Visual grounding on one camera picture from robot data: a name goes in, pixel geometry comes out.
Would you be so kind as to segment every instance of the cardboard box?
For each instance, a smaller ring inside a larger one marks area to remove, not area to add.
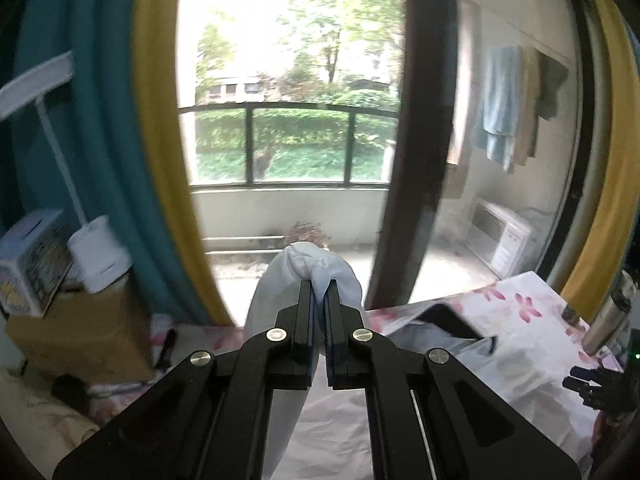
[[[42,319],[11,316],[5,332],[44,372],[117,384],[153,378],[149,325],[126,274],[97,294],[58,294]]]
[[[25,215],[0,240],[0,303],[13,316],[41,317],[71,266],[62,211]]]

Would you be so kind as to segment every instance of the dark door frame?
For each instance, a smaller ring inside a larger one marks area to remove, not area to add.
[[[366,309],[406,303],[444,178],[458,60],[457,0],[406,0],[396,155]]]
[[[593,7],[593,0],[569,0],[574,10],[578,49],[580,50],[580,69],[582,71],[582,117],[578,128],[578,145],[575,151],[575,162],[569,177],[568,189],[564,204],[558,213],[556,227],[550,236],[536,269],[537,274],[546,280],[551,274],[558,257],[562,252],[569,230],[578,211],[582,198],[582,189],[590,164],[591,143],[593,141],[593,127],[595,115],[595,73],[593,47],[589,35],[585,7]]]

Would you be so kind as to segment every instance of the teal curtain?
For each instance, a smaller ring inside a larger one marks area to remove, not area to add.
[[[132,254],[135,275],[153,312],[209,324],[146,167],[132,91],[132,7],[133,0],[28,0],[13,74],[73,51],[74,78],[48,94],[46,105],[87,217],[110,217]],[[32,106],[12,117],[12,137],[25,210],[62,207],[69,224],[78,228]]]
[[[0,31],[0,87],[13,78],[15,43],[18,38],[24,5]],[[12,129],[10,121],[0,121],[0,236],[8,226],[24,215],[15,171]]]

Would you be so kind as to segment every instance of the beige towel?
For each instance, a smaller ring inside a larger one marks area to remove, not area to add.
[[[0,368],[0,418],[27,459],[46,479],[98,426],[45,392]]]
[[[540,53],[533,46],[522,47],[522,84],[520,113],[515,142],[511,144],[513,164],[524,166],[529,149],[538,132],[538,100],[540,98]]]

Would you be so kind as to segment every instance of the dried plant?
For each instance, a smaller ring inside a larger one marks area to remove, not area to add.
[[[284,245],[288,246],[294,242],[311,242],[318,247],[325,249],[331,237],[324,234],[320,225],[311,222],[296,222],[284,237]]]

